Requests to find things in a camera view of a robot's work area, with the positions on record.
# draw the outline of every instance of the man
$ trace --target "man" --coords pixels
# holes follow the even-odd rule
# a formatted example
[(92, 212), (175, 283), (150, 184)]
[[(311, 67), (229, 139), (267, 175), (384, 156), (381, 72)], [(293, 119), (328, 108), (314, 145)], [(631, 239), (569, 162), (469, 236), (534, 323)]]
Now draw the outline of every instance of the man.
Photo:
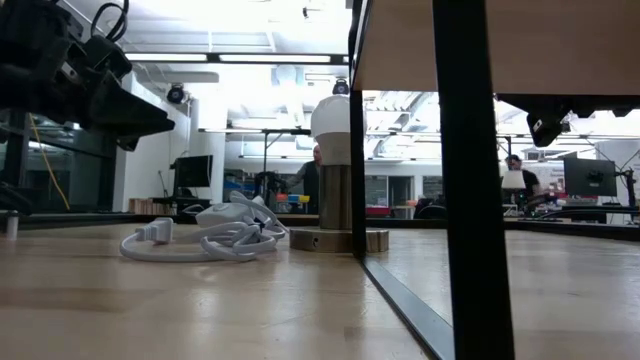
[(518, 155), (508, 156), (504, 161), (511, 170), (522, 170), (522, 177), (524, 178), (524, 185), (526, 186), (524, 192), (527, 198), (542, 194), (538, 177), (531, 171), (522, 169), (522, 160), (520, 160)]
[(304, 186), (304, 195), (309, 195), (309, 213), (318, 213), (318, 198), (320, 197), (320, 166), (322, 165), (322, 154), (320, 147), (313, 148), (313, 161), (302, 165), (296, 176), (287, 181), (287, 186), (292, 188), (301, 181)]

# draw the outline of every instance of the light bulb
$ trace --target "light bulb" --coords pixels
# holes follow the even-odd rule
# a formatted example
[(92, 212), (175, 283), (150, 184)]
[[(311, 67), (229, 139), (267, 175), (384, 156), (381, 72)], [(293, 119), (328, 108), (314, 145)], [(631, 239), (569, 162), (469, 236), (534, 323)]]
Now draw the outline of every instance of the light bulb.
[[(311, 114), (311, 136), (322, 153), (322, 165), (351, 165), (351, 127), (349, 97), (330, 96)], [(363, 118), (363, 134), (367, 119)]]

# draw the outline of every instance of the white lamp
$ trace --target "white lamp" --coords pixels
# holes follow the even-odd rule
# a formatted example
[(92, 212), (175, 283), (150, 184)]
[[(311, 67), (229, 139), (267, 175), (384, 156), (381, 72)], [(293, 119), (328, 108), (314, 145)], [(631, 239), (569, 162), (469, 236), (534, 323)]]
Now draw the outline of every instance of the white lamp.
[[(351, 128), (349, 97), (330, 96), (318, 104), (311, 114), (311, 136), (322, 153), (322, 165), (351, 165)], [(363, 119), (363, 133), (367, 119)]]
[(524, 184), (524, 177), (522, 176), (522, 170), (508, 170), (502, 177), (503, 189), (526, 189)]

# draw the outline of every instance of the window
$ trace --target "window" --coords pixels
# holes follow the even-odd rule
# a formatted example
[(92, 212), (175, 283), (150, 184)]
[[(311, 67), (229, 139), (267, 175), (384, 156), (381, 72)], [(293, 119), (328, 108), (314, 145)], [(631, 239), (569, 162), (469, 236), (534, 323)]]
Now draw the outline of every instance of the window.
[(366, 206), (389, 206), (386, 176), (365, 176), (364, 191)]
[(422, 195), (427, 199), (438, 199), (444, 195), (442, 187), (442, 176), (423, 176), (422, 177)]

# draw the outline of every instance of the cable bundle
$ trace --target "cable bundle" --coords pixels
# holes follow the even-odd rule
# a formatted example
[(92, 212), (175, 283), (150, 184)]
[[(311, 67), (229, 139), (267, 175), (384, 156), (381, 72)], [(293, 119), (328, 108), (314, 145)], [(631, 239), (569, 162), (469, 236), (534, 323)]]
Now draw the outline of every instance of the cable bundle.
[(128, 24), (127, 16), (129, 15), (129, 0), (124, 0), (124, 3), (122, 4), (122, 6), (113, 2), (106, 3), (100, 6), (100, 8), (98, 8), (98, 12), (93, 18), (93, 21), (91, 22), (90, 34), (91, 36), (95, 34), (96, 27), (98, 26), (98, 21), (100, 20), (100, 17), (105, 12), (105, 10), (109, 8), (116, 8), (120, 10), (120, 16), (118, 16), (118, 20), (116, 20), (116, 23), (113, 26), (113, 28), (111, 28), (111, 31), (109, 31), (109, 33), (105, 36), (108, 40), (116, 42), (124, 36), (125, 32), (127, 32), (127, 24)]
[(167, 245), (173, 237), (173, 220), (158, 218), (152, 223), (136, 229), (120, 244), (120, 253), (130, 259), (155, 262), (202, 262), (216, 260), (249, 261), (257, 255), (275, 250), (279, 239), (289, 230), (280, 223), (276, 215), (265, 206), (247, 200), (242, 194), (232, 192), (232, 207), (212, 206), (196, 216), (200, 226), (218, 222), (189, 235), (175, 239), (176, 243), (199, 243), (196, 253), (143, 252), (133, 248), (136, 242), (151, 241), (155, 245)]

